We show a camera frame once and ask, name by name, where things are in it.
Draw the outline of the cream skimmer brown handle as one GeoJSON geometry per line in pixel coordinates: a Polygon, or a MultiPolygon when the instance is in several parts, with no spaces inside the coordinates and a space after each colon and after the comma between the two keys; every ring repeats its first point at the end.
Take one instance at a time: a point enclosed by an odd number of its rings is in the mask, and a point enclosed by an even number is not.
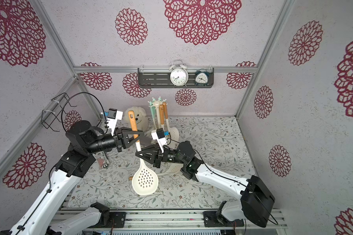
{"type": "MultiPolygon", "coordinates": [[[[128,111],[128,117],[132,131],[137,131],[137,124],[135,120],[135,113],[133,110],[128,111]]],[[[137,140],[136,149],[137,152],[141,151],[141,145],[139,141],[139,135],[135,134],[134,138],[137,140]]],[[[153,194],[158,188],[158,176],[157,174],[148,168],[143,159],[140,158],[140,167],[132,178],[132,187],[138,195],[150,195],[153,194]]]]}

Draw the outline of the cream skimmer orange handle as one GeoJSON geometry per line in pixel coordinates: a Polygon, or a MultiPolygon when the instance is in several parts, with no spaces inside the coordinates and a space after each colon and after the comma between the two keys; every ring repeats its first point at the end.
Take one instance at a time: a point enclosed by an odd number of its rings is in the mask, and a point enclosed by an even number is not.
{"type": "Polygon", "coordinates": [[[159,112],[160,112],[160,125],[164,129],[164,105],[161,104],[159,106],[159,112]]]}

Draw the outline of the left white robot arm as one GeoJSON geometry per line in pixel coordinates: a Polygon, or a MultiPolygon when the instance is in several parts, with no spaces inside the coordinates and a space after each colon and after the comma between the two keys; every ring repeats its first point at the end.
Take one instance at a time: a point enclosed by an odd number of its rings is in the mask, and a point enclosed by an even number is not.
{"type": "Polygon", "coordinates": [[[69,192],[95,162],[95,153],[127,149],[141,140],[144,132],[115,128],[112,134],[106,134],[89,121],[81,120],[72,125],[66,137],[70,141],[68,151],[52,167],[48,185],[25,215],[11,229],[0,231],[1,235],[76,235],[91,226],[110,224],[109,207],[98,202],[61,225],[51,225],[51,221],[69,192]]]}

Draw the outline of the cream skimmer tan handle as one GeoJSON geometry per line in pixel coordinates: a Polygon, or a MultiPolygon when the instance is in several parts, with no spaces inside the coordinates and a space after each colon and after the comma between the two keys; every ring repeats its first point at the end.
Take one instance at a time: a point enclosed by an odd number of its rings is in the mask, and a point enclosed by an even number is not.
{"type": "Polygon", "coordinates": [[[182,164],[169,164],[167,165],[165,170],[161,170],[160,172],[155,172],[153,169],[148,167],[146,164],[143,164],[143,167],[140,167],[133,176],[128,178],[129,181],[133,179],[137,180],[145,180],[145,181],[155,181],[160,177],[164,176],[173,176],[178,173],[182,167],[182,164]]]}

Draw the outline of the cream skimmer wooden handle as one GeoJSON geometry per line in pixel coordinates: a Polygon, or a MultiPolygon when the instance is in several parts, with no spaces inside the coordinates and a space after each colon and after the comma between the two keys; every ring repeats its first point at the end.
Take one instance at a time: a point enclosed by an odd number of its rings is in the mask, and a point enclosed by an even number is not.
{"type": "Polygon", "coordinates": [[[168,133],[170,136],[170,144],[178,144],[179,143],[179,131],[176,127],[170,127],[169,115],[168,115],[168,110],[167,110],[167,103],[164,101],[162,104],[164,106],[164,115],[166,118],[167,130],[168,130],[168,133]]]}

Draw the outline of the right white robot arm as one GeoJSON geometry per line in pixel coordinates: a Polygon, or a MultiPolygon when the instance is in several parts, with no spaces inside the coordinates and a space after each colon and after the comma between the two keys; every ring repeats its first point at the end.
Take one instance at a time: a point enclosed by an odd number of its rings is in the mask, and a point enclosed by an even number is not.
{"type": "Polygon", "coordinates": [[[236,201],[220,204],[213,217],[220,225],[234,224],[238,220],[250,221],[261,228],[265,228],[268,222],[278,224],[271,214],[275,197],[259,177],[239,177],[215,169],[204,162],[189,141],[179,143],[176,149],[158,144],[136,148],[135,155],[153,166],[182,164],[180,172],[185,178],[211,185],[236,198],[236,201]]]}

